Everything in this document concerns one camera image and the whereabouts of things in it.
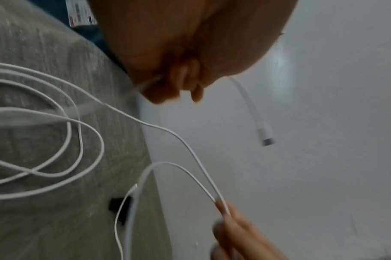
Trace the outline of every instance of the white label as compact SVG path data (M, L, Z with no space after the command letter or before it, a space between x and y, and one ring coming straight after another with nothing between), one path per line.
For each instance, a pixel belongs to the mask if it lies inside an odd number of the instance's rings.
M87 0L66 0L66 6L70 27L97 24Z

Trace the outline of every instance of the blue fabric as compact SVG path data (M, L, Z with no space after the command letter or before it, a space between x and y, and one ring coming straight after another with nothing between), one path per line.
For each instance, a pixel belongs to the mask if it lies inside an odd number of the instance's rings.
M66 0L29 0L33 4L37 5L45 12L49 13L64 25L77 32L84 38L93 42L97 47L99 47L115 64L120 68L123 68L121 63L117 60L115 55L107 47L106 42L104 41L103 34L100 32L98 26L80 26L76 28L71 28L68 21Z

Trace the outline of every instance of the tag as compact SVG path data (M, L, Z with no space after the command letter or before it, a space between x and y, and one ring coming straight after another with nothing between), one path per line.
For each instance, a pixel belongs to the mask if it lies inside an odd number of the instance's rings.
M66 6L71 28L97 24L87 0L66 0Z

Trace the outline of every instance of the black object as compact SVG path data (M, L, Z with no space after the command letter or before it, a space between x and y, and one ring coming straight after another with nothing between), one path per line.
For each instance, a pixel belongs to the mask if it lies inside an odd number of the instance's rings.
M109 202L109 211L117 214L121 203L123 202L124 198L111 198ZM121 208L120 215L118 216L118 222L120 222L123 226L126 223L128 211L130 210L130 204L133 201L133 198L131 196L128 196L126 201L124 202L123 207Z

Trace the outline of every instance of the white surface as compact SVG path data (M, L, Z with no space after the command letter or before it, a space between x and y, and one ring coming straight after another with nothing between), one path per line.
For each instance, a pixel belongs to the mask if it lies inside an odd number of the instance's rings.
M391 0L301 0L278 43L237 78L274 145L260 146L226 79L199 105L187 95L142 102L142 119L181 135L223 195L291 259L391 253ZM178 140L144 130L153 161L179 163L207 185ZM159 171L175 259L208 259L218 213L187 176Z

